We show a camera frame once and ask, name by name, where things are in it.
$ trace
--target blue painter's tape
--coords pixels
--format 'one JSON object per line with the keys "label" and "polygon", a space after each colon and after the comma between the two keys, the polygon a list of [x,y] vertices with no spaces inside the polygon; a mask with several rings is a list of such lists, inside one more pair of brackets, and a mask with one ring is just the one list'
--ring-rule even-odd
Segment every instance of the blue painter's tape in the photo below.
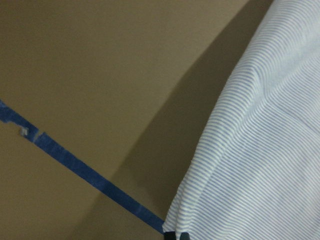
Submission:
{"label": "blue painter's tape", "polygon": [[30,142],[35,140],[35,136],[38,133],[38,128],[32,125],[30,122],[25,120],[18,113],[13,111],[7,105],[4,104],[3,101],[0,100],[0,120],[4,123],[13,122],[20,127],[24,127],[28,129],[28,134],[23,136],[28,139]]}
{"label": "blue painter's tape", "polygon": [[146,224],[150,225],[159,233],[163,234],[162,225],[164,221],[161,218],[127,195],[113,183],[105,179],[91,167],[86,165],[83,161],[75,157],[72,153],[64,149],[45,132],[42,133],[37,139],[34,139],[38,129],[25,120],[22,116],[7,107],[1,100],[0,120],[4,123],[13,122],[21,127],[28,128],[29,131],[28,135],[25,136],[26,139],[33,142],[36,146],[56,159],[59,163],[70,169],[72,172],[127,209]]}

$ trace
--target striped cloth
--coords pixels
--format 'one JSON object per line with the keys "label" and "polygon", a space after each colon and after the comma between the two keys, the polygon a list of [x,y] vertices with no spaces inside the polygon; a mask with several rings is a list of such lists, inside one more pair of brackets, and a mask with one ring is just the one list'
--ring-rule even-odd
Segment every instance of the striped cloth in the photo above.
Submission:
{"label": "striped cloth", "polygon": [[320,240],[320,0],[272,3],[163,230],[191,240]]}

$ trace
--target tape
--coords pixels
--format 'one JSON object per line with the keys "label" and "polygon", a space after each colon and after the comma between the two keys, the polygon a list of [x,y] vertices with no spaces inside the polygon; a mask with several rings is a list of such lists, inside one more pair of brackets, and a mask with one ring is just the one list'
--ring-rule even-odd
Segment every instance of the tape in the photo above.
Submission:
{"label": "tape", "polygon": [[157,230],[159,233],[164,234],[162,229],[164,221],[161,218],[138,203],[136,200],[134,200],[120,188],[115,186],[109,180],[105,179],[98,172],[96,172],[91,167],[86,165],[83,161],[74,156],[71,152],[63,148],[45,132],[37,135],[37,133],[39,132],[38,128],[25,120],[11,108],[6,106],[1,100],[0,120],[4,123],[13,122],[23,129],[27,129],[27,134],[23,134],[24,138],[34,143],[37,147],[42,149],[59,163],[67,167],[69,170],[87,181],[93,187],[111,198],[117,204],[121,205],[130,213]]}

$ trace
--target white striped fabric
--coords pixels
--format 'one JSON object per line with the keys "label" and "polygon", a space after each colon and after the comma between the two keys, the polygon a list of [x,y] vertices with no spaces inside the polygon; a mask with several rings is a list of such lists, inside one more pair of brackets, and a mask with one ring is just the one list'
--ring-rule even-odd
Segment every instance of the white striped fabric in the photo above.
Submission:
{"label": "white striped fabric", "polygon": [[276,0],[163,225],[191,240],[320,240],[320,0]]}

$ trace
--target blue tape strip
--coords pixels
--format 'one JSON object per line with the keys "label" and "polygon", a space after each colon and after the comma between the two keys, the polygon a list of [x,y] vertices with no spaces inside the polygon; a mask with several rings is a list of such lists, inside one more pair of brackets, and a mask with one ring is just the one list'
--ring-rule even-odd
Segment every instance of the blue tape strip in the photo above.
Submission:
{"label": "blue tape strip", "polygon": [[164,221],[161,218],[138,203],[113,183],[105,179],[91,167],[86,165],[83,161],[74,156],[71,152],[64,149],[45,132],[35,139],[35,136],[39,130],[30,122],[25,120],[22,116],[6,106],[1,100],[0,120],[4,123],[13,122],[21,127],[28,128],[28,135],[24,136],[26,139],[34,143],[59,163],[66,166],[82,179],[86,180],[93,187],[107,195],[117,204],[127,209],[130,213],[134,214],[146,224],[150,225],[159,233],[164,234],[162,229]]}

